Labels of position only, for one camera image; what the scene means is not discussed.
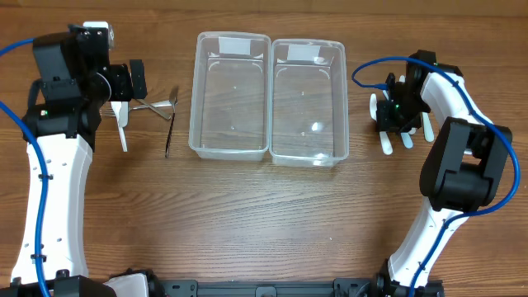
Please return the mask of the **white plastic fork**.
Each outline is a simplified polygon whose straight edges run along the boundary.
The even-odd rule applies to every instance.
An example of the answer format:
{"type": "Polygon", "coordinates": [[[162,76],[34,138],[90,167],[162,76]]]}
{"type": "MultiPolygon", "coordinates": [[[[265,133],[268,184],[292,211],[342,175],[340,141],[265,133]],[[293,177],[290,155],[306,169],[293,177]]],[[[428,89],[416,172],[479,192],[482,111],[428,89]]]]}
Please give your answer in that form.
{"type": "Polygon", "coordinates": [[[117,126],[118,126],[118,131],[119,131],[119,136],[120,136],[120,141],[121,141],[121,146],[122,146],[122,149],[124,152],[127,152],[128,151],[128,147],[127,147],[127,142],[126,142],[126,137],[125,137],[125,128],[120,128],[119,127],[119,116],[118,116],[118,112],[119,112],[119,109],[120,109],[120,101],[112,101],[111,102],[111,109],[114,113],[114,116],[116,118],[116,123],[117,123],[117,126]]]}

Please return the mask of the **light blue plastic knife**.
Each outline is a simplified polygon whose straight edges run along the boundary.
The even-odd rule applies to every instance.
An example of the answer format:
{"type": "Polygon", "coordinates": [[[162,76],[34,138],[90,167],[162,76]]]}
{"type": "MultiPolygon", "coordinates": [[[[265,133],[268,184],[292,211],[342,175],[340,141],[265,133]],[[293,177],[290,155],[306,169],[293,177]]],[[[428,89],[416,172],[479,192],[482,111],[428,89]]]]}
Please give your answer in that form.
{"type": "Polygon", "coordinates": [[[401,140],[403,141],[403,146],[406,149],[412,149],[413,148],[413,141],[411,138],[411,135],[409,133],[401,133],[401,140]]]}

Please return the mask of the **pale grey plastic knife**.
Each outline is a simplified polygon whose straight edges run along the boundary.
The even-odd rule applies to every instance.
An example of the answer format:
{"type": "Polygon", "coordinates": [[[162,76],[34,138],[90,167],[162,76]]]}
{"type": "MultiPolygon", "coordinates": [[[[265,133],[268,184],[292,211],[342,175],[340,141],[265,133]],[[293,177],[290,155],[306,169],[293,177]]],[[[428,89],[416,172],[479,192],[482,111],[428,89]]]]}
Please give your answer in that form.
{"type": "Polygon", "coordinates": [[[429,115],[426,112],[422,113],[422,128],[424,133],[424,139],[427,142],[432,143],[435,139],[435,135],[432,129],[429,115]]]}

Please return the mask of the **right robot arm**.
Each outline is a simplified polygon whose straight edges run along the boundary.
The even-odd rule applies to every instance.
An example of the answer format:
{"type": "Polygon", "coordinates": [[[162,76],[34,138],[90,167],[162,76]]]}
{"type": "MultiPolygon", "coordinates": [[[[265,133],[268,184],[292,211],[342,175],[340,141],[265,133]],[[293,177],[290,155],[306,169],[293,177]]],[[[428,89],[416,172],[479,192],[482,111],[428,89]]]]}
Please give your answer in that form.
{"type": "Polygon", "coordinates": [[[440,126],[419,179],[422,206],[403,243],[374,278],[373,296],[442,296],[429,273],[456,229],[489,205],[512,151],[512,132],[480,112],[460,69],[419,50],[406,59],[406,75],[390,73],[380,85],[385,99],[370,100],[384,153],[388,133],[409,136],[433,113],[440,126]]]}

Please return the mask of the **teal plastic knife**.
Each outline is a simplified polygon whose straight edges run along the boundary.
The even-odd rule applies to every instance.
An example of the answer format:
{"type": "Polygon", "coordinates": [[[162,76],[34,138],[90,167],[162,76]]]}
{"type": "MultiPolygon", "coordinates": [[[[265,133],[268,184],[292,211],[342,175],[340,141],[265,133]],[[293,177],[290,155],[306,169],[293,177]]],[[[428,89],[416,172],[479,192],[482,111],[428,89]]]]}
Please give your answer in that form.
{"type": "Polygon", "coordinates": [[[370,117],[372,120],[377,121],[377,96],[375,93],[370,95],[370,117]]]}

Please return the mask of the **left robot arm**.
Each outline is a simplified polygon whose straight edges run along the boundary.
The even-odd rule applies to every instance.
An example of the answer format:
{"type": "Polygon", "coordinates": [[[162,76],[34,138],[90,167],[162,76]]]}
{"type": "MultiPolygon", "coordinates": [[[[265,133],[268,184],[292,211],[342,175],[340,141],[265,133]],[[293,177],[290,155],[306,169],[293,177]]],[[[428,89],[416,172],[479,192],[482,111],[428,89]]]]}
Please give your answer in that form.
{"type": "Polygon", "coordinates": [[[112,64],[113,32],[105,22],[29,40],[40,76],[27,110],[14,121],[30,164],[25,231],[4,296],[146,296],[146,274],[108,281],[88,275],[83,248],[84,194],[100,110],[107,102],[145,98],[139,60],[112,64]]]}

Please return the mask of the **light blue plastic fork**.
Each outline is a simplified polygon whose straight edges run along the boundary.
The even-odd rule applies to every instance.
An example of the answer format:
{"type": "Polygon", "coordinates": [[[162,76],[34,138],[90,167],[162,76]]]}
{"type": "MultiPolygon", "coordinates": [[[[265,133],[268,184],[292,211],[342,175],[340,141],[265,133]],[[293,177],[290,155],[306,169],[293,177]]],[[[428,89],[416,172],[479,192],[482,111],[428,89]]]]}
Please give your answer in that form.
{"type": "Polygon", "coordinates": [[[120,102],[120,109],[118,112],[119,116],[119,127],[125,128],[128,125],[128,119],[129,119],[129,103],[127,101],[121,101],[120,102]]]}

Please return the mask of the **white plastic knife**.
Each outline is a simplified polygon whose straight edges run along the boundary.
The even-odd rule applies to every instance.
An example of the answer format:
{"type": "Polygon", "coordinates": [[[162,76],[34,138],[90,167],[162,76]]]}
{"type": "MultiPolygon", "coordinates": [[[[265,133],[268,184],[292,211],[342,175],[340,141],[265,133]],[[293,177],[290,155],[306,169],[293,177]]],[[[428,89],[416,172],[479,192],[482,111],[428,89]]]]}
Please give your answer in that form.
{"type": "Polygon", "coordinates": [[[390,142],[388,134],[385,131],[380,131],[379,139],[380,139],[380,144],[381,144],[383,153],[385,155],[391,155],[393,153],[393,147],[390,142]]]}

